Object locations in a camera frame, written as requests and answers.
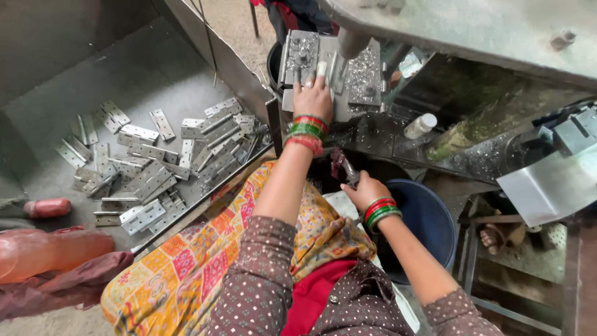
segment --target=wall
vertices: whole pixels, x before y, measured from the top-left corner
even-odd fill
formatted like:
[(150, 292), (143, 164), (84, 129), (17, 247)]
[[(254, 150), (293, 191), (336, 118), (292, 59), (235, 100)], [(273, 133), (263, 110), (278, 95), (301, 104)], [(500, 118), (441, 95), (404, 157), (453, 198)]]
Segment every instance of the wall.
[(158, 16), (151, 0), (0, 0), (0, 106)]

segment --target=cloth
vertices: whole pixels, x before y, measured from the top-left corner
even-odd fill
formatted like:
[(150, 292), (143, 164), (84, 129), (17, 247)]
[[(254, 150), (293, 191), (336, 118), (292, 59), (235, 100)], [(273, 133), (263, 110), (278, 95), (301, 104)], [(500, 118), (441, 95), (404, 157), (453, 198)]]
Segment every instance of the cloth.
[[(244, 181), (226, 185), (189, 227), (123, 271), (101, 298), (117, 334), (202, 334), (224, 274), (236, 260), (255, 200), (275, 166), (264, 163)], [(317, 267), (342, 258), (373, 259), (376, 249), (311, 184), (305, 184), (298, 234), (292, 235), (286, 271), (297, 283)]]
[(324, 311), (328, 295), (339, 278), (356, 265), (355, 259), (330, 261), (294, 285), (293, 305), (288, 310), (282, 336), (307, 334)]
[(46, 272), (23, 283), (0, 285), (0, 321), (78, 304), (89, 309), (100, 303), (108, 282), (133, 259), (131, 252), (111, 252), (62, 274)]
[[(268, 217), (250, 217), (238, 259), (224, 277), (211, 312), (208, 335), (277, 335), (286, 324), (293, 283), (288, 272), (297, 230)], [(414, 336), (387, 276), (369, 260), (358, 260), (328, 296), (309, 335)], [(462, 289), (424, 309), (440, 336), (502, 333), (483, 319)]]

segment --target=woman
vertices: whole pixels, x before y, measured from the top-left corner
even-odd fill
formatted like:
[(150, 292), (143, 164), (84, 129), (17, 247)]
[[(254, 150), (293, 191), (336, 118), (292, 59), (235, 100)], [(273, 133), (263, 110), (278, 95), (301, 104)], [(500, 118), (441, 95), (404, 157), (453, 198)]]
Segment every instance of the woman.
[[(295, 297), (293, 304), (289, 269), (297, 228), (289, 223), (297, 222), (307, 170), (314, 153), (321, 150), (323, 124), (333, 116), (324, 76), (313, 77), (305, 88), (294, 84), (293, 132), (248, 219), (238, 258), (225, 275), (223, 292), (211, 311), (208, 335), (277, 335), (289, 328), (296, 334), (313, 335), (413, 334), (393, 300), (387, 276), (369, 261), (337, 259), (320, 266), (303, 281), (323, 276), (319, 271), (327, 268), (326, 274), (333, 274), (328, 291), (317, 286), (324, 290), (313, 291), (311, 303), (303, 296)], [(480, 317), (456, 281), (405, 226), (382, 183), (361, 172), (356, 190), (347, 185), (342, 189), (360, 212), (377, 213), (370, 220), (366, 215), (365, 222), (387, 238), (437, 334), (501, 335)], [(372, 210), (380, 201), (385, 202), (382, 207)]]

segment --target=forearm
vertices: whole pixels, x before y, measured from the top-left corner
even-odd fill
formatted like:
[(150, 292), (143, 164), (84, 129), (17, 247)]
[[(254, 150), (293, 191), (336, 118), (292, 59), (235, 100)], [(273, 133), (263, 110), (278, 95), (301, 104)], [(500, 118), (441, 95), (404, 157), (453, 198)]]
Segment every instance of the forearm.
[(458, 288), (458, 283), (427, 251), (399, 216), (385, 217), (377, 226), (392, 247), (423, 306)]
[(308, 147), (289, 143), (267, 179), (252, 216), (267, 216), (289, 224), (299, 217), (304, 181), (313, 160)]

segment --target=small bottle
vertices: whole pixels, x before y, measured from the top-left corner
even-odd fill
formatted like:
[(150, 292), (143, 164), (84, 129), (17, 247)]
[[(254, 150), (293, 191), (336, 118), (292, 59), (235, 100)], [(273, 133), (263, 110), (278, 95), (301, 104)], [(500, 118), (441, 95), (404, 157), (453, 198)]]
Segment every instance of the small bottle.
[(425, 113), (406, 126), (404, 136), (409, 139), (417, 139), (421, 135), (431, 131), (437, 124), (438, 120), (433, 114)]

